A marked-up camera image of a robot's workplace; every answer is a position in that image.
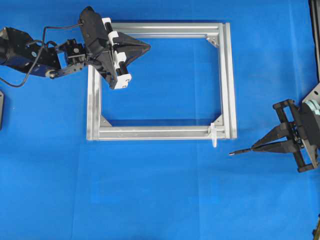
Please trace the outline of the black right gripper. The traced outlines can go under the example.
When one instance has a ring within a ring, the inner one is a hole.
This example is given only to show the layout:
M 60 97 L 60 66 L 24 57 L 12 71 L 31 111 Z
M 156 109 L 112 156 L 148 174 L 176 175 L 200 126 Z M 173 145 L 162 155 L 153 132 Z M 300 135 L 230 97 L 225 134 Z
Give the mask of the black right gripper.
M 297 171 L 303 173 L 320 166 L 320 104 L 315 99 L 302 102 L 287 99 L 275 103 L 280 124 L 259 139 L 252 147 L 254 152 L 294 153 Z M 293 117 L 288 118 L 284 108 L 288 107 Z

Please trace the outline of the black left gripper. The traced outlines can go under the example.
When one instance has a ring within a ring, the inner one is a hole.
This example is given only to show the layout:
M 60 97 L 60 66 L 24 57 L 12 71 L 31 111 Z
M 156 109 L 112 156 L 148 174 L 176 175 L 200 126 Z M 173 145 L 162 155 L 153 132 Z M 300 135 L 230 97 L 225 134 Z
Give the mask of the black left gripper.
M 79 16 L 80 29 L 88 51 L 87 62 L 113 90 L 127 88 L 132 79 L 127 66 L 146 54 L 151 45 L 112 29 L 111 20 L 103 22 L 100 14 L 87 6 Z

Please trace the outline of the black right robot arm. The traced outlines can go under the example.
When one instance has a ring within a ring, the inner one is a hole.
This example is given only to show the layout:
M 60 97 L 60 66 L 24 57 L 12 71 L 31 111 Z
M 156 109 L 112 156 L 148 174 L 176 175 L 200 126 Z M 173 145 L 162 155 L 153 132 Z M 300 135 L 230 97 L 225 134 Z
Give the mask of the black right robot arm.
M 258 140 L 254 152 L 293 154 L 299 173 L 320 166 L 320 86 L 298 106 L 292 99 L 273 105 L 280 124 Z

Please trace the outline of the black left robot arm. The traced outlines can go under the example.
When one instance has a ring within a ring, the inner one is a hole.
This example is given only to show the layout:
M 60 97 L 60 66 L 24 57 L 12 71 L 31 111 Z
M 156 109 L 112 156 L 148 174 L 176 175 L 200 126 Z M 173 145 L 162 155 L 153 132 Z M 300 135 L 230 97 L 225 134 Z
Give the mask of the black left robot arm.
M 0 31 L 0 64 L 18 72 L 56 79 L 92 66 L 113 90 L 126 88 L 132 79 L 127 66 L 148 52 L 151 46 L 112 27 L 111 19 L 87 6 L 75 25 L 84 43 L 68 39 L 62 44 L 33 39 L 28 33 L 5 27 Z

